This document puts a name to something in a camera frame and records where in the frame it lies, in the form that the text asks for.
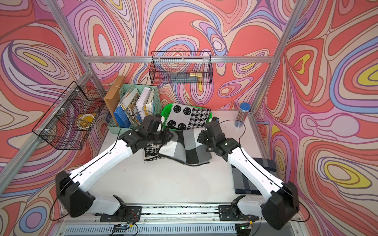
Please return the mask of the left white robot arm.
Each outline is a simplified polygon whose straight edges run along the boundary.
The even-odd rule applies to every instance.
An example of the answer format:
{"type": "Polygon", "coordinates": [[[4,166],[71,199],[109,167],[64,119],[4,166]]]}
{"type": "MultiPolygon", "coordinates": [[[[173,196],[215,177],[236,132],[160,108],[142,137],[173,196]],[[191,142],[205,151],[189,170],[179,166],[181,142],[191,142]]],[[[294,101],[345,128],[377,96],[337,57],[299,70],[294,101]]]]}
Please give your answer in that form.
{"type": "Polygon", "coordinates": [[[150,144],[166,145],[173,137],[163,126],[164,117],[149,115],[141,125],[119,133],[114,144],[83,166],[70,173],[61,171],[55,177],[57,200],[70,217],[86,213],[105,215],[116,221],[127,216],[127,205],[114,195],[112,198],[95,196],[90,188],[108,171],[124,159],[150,144]]]}

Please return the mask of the grey black checked scarf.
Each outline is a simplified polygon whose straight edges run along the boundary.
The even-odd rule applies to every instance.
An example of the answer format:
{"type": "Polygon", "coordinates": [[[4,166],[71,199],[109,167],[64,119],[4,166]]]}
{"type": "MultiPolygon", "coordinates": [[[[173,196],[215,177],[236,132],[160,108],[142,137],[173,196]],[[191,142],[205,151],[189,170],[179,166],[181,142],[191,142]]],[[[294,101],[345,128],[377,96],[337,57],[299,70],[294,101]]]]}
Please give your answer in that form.
{"type": "Polygon", "coordinates": [[[207,146],[199,143],[198,137],[205,128],[170,131],[171,140],[162,146],[158,154],[189,166],[210,163],[212,155],[207,146]]]}

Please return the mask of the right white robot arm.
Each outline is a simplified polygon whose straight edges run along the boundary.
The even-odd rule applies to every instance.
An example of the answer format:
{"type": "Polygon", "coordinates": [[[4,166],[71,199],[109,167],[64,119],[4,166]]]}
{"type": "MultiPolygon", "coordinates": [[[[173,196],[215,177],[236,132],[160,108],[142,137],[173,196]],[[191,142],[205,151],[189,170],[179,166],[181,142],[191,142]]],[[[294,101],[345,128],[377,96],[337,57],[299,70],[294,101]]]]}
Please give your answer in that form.
{"type": "Polygon", "coordinates": [[[236,208],[243,215],[262,217],[272,228],[280,230],[300,210],[295,184],[284,183],[270,174],[246,153],[239,142],[233,138],[226,138],[217,117],[212,118],[204,128],[197,141],[236,167],[264,198],[258,202],[242,197],[238,200],[236,208]]]}

